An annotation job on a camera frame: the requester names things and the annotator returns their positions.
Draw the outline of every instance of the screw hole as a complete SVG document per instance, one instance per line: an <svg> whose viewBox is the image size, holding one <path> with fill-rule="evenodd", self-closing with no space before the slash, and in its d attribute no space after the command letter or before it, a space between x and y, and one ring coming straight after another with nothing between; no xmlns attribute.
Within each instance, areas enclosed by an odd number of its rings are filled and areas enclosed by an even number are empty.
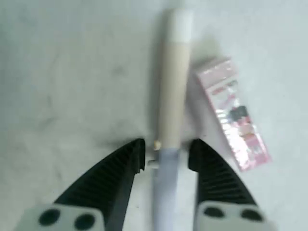
<svg viewBox="0 0 308 231"><path fill-rule="evenodd" d="M92 214L83 214L75 220L75 228L79 231L92 228L95 223L95 217Z"/></svg>
<svg viewBox="0 0 308 231"><path fill-rule="evenodd" d="M258 212L252 209L244 209L241 213L241 217L253 221L263 221L263 217Z"/></svg>
<svg viewBox="0 0 308 231"><path fill-rule="evenodd" d="M39 217L39 224L41 226L50 226L57 222L60 217L60 210L59 209L48 209L42 213Z"/></svg>
<svg viewBox="0 0 308 231"><path fill-rule="evenodd" d="M223 211L216 207L208 207L204 210L204 214L208 215L209 217L213 218L223 218L225 217L225 214Z"/></svg>

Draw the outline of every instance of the pink box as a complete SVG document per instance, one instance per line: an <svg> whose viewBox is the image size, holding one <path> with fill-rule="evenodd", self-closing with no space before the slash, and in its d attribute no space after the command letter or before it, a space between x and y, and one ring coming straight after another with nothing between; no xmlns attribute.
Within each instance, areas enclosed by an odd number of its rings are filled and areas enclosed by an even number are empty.
<svg viewBox="0 0 308 231"><path fill-rule="evenodd" d="M242 171L271 158L245 105L238 98L236 68L230 59L214 60L197 70L221 128Z"/></svg>

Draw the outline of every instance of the white cap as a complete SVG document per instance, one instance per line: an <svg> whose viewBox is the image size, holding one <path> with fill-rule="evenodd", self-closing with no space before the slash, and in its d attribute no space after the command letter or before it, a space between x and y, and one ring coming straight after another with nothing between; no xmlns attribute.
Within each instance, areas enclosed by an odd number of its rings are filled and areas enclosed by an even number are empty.
<svg viewBox="0 0 308 231"><path fill-rule="evenodd" d="M193 28L193 11L177 8L171 11L167 25L167 42L190 43Z"/></svg>

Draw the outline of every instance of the table surface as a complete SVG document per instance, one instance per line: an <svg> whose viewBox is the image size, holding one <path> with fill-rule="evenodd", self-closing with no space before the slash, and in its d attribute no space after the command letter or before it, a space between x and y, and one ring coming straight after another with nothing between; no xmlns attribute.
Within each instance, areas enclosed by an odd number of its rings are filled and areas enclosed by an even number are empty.
<svg viewBox="0 0 308 231"><path fill-rule="evenodd" d="M237 171L279 230L304 230L308 3L195 0L192 66L232 57L273 161L239 173L189 79L183 141L201 136ZM156 134L163 0L3 0L0 13L0 230L51 203L112 150ZM176 230L192 230L196 175L181 155ZM150 230L151 176L135 178L124 230Z"/></svg>

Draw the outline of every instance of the product packaging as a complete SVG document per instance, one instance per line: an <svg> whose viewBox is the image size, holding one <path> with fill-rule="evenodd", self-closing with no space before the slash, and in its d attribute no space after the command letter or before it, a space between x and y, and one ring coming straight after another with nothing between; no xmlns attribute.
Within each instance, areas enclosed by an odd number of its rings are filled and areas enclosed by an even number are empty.
<svg viewBox="0 0 308 231"><path fill-rule="evenodd" d="M236 69L230 59L214 60L197 70L221 128L240 170L252 169L270 160L256 126L238 97Z"/></svg>

